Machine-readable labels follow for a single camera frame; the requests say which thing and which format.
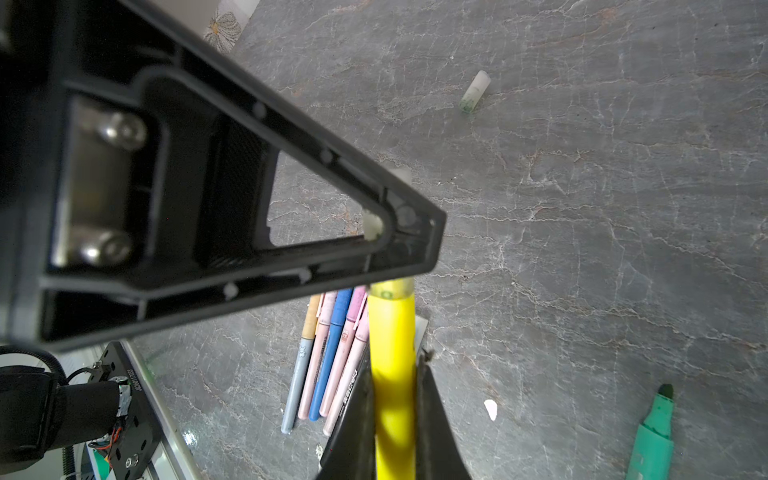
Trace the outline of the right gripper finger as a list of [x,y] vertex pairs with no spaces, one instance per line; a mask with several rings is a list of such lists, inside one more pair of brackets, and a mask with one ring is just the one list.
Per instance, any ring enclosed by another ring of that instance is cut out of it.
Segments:
[[[277,246],[281,156],[382,224]],[[445,213],[150,1],[1,5],[1,337],[69,350],[412,277]]]

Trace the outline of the yellow marker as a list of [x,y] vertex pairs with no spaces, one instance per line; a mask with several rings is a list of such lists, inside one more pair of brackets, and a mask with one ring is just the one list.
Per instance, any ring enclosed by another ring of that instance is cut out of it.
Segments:
[[374,385],[376,477],[416,477],[414,280],[369,288],[369,350]]

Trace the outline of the clear green marker cap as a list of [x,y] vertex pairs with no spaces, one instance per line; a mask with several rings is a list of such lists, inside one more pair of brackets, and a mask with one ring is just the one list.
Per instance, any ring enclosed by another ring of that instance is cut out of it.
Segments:
[[490,76],[484,70],[480,70],[465,91],[459,102],[459,109],[464,113],[471,113],[486,92],[491,83]]

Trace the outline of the light green marker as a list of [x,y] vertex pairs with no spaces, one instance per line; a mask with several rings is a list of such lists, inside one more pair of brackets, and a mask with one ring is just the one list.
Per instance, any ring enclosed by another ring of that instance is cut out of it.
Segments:
[[626,480],[668,479],[674,453],[674,407],[674,387],[662,384],[653,398],[648,415],[637,429]]

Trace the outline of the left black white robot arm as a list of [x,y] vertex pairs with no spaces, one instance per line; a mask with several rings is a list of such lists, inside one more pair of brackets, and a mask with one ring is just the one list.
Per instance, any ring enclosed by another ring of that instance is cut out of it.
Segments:
[[76,479],[74,446],[115,446],[133,400],[130,381],[111,379],[101,367],[66,374],[51,353],[5,344],[3,355],[26,355],[42,363],[1,368],[1,473],[27,469],[51,450],[62,453],[63,477]]

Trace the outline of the light pink pen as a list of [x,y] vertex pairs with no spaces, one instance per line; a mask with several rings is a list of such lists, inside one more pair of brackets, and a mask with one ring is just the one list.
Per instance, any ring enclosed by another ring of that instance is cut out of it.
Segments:
[[322,363],[323,349],[327,340],[336,297],[336,291],[324,293],[316,305],[314,342],[297,414],[300,420],[306,420],[309,417],[312,397]]

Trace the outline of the blue pen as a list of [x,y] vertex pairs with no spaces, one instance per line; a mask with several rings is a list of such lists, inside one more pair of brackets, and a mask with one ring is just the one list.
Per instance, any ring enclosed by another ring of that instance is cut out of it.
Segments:
[[333,302],[331,315],[329,317],[329,321],[327,322],[328,333],[326,335],[322,362],[319,373],[317,375],[312,402],[310,405],[309,419],[311,421],[316,421],[320,417],[320,407],[325,395],[326,386],[334,362],[334,357],[336,355],[336,350],[340,342],[342,330],[346,322],[346,314],[348,312],[353,292],[353,288],[339,290],[336,293]]

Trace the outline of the purple pink pen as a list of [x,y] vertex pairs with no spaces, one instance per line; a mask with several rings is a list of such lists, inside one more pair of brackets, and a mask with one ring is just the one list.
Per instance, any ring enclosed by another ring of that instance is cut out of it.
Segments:
[[333,349],[333,363],[329,370],[328,380],[325,384],[324,396],[319,409],[322,417],[327,417],[330,413],[333,398],[336,394],[341,375],[349,356],[352,340],[357,328],[358,319],[361,316],[362,307],[366,296],[366,287],[356,287],[349,296],[344,315],[342,316],[340,327],[336,328],[335,323],[332,333],[339,332],[336,347]]

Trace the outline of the black white pen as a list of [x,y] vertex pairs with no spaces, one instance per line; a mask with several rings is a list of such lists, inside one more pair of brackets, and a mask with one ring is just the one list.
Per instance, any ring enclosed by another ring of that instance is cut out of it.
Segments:
[[[428,326],[428,320],[426,318],[423,318],[417,315],[415,320],[414,349],[418,350],[421,348],[424,336],[427,331],[427,326]],[[369,367],[370,367],[369,363],[370,363],[369,346],[368,346],[368,343],[366,343],[359,355],[359,360],[357,362],[356,369],[351,374],[349,385],[346,390],[346,393],[344,394],[344,397],[339,409],[339,413],[335,418],[333,418],[333,420],[335,420],[335,423],[333,424],[333,430],[331,431],[330,434],[327,435],[329,438],[322,452],[322,456],[320,456],[319,450],[317,450],[316,452],[319,458],[319,464],[318,464],[319,471],[322,470],[327,465],[332,455],[333,449],[336,447],[338,440],[343,433],[344,428],[346,428],[344,427],[344,424],[346,422],[346,418],[349,416],[347,412],[350,408],[350,405],[354,407],[353,410],[355,410],[355,412],[359,410],[359,408],[355,405],[359,404],[361,401],[362,401],[363,407],[367,405],[366,403],[367,400],[365,398],[363,398],[363,400],[360,401],[359,399],[353,399],[352,397],[357,395],[356,391],[359,390],[356,387],[357,379],[361,374],[361,372],[365,373],[367,370],[369,370]],[[350,417],[352,418],[351,420],[352,424],[355,424],[355,422],[357,422],[357,420],[355,419],[357,418],[357,416],[359,416],[355,412],[353,412],[352,417]]]

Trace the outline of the white paper scrap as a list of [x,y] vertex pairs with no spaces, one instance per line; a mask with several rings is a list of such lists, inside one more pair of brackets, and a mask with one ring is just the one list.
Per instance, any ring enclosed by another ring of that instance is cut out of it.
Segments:
[[486,399],[483,402],[484,408],[492,422],[495,422],[498,417],[498,404],[493,399]]

